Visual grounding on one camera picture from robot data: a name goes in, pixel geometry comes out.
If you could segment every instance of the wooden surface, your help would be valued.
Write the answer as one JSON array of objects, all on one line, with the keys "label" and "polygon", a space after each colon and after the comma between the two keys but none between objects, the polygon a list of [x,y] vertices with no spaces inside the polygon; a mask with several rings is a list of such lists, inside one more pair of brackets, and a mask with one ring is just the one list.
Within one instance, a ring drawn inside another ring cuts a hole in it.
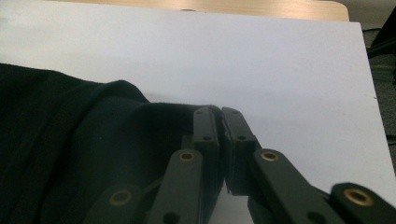
[{"label": "wooden surface", "polygon": [[349,21],[347,8],[313,0],[52,0],[201,12],[269,16],[304,20]]}]

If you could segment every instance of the white table surface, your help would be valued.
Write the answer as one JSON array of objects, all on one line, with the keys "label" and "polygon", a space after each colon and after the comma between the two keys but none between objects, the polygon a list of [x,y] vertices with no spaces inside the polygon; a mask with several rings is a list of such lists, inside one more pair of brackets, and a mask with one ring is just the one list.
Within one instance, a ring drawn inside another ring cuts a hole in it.
[{"label": "white table surface", "polygon": [[[353,182],[396,204],[358,23],[3,0],[0,63],[236,108],[313,186]],[[246,201],[223,191],[210,223],[251,223]]]}]

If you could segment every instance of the white tabletop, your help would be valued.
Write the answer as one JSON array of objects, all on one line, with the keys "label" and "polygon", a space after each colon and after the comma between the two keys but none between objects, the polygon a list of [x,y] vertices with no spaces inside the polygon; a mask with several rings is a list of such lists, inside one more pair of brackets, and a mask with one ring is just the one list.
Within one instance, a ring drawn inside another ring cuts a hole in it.
[{"label": "white tabletop", "polygon": [[[0,63],[233,107],[313,186],[353,182],[396,204],[358,23],[6,0],[0,30]],[[211,223],[251,223],[246,198],[223,193]]]}]

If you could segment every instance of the black cloth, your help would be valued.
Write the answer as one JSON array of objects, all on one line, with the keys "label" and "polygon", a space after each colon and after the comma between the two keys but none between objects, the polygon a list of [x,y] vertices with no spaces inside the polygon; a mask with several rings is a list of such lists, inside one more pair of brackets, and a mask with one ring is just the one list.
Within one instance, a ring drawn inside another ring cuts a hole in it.
[{"label": "black cloth", "polygon": [[149,103],[126,81],[0,64],[0,223],[81,223],[109,186],[144,188],[197,108]]}]

